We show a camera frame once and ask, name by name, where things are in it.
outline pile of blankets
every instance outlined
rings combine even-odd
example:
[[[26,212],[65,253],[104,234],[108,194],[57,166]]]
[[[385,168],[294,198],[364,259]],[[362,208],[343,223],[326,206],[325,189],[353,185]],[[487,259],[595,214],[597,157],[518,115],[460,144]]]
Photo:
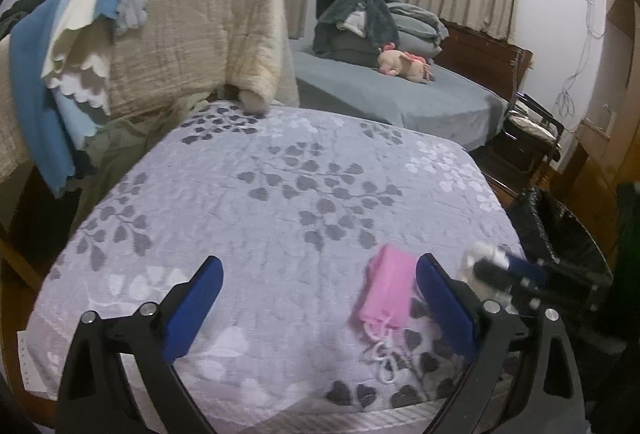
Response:
[[[377,68],[382,48],[424,57],[442,51],[449,31],[430,11],[396,0],[335,0],[319,17],[314,53],[322,58]]]
[[[15,114],[55,195],[92,171],[85,141],[108,121],[115,35],[146,21],[146,0],[44,0],[11,31]]]

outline wooden headboard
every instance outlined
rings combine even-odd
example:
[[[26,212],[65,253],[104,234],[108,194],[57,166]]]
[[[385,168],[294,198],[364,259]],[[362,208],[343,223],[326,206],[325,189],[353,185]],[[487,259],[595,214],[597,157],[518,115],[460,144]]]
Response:
[[[479,31],[445,21],[443,23],[449,29],[449,37],[442,41],[442,52],[433,61],[486,87],[501,98],[511,100],[513,65],[518,59],[518,52],[518,86],[531,64],[533,53]]]

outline hanging cable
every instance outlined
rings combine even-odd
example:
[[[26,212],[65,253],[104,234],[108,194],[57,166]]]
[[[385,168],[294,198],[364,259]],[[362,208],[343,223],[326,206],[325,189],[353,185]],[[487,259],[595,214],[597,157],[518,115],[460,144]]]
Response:
[[[580,59],[578,60],[578,67],[575,73],[568,77],[562,84],[562,89],[556,97],[556,107],[558,108],[558,114],[561,118],[568,116],[575,116],[575,103],[570,91],[575,85],[577,78],[586,69],[589,64],[589,55],[591,53],[591,43],[593,39],[600,40],[604,37],[603,33],[597,33],[593,29],[593,8],[595,0],[587,1],[587,11],[585,15],[586,35],[584,37],[584,43],[582,44],[582,51],[580,52]]]

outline lavender quilt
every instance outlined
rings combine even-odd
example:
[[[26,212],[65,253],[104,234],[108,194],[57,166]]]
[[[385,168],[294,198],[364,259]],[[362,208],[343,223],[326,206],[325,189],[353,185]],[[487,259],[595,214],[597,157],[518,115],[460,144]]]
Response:
[[[159,302],[208,255],[225,283],[178,374],[221,434],[421,433],[462,360],[427,306],[394,339],[380,378],[354,318],[366,268],[391,242],[431,252],[455,276],[478,240],[518,238],[462,147],[348,116],[228,102],[190,116],[147,154],[72,237],[42,287],[28,350],[54,399],[79,316]],[[135,363],[149,426],[162,432]]]

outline white drawstring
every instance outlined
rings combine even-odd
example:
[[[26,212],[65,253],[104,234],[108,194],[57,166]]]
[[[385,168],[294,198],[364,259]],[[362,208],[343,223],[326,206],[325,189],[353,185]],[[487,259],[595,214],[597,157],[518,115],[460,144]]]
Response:
[[[372,349],[373,360],[378,362],[378,379],[383,384],[392,384],[395,382],[399,370],[398,362],[393,356],[395,346],[391,336],[391,329],[386,327],[390,319],[391,317],[386,318],[381,325],[383,331],[382,336],[375,334],[371,330],[371,325],[364,322],[364,332],[367,334],[367,337],[376,342]]]

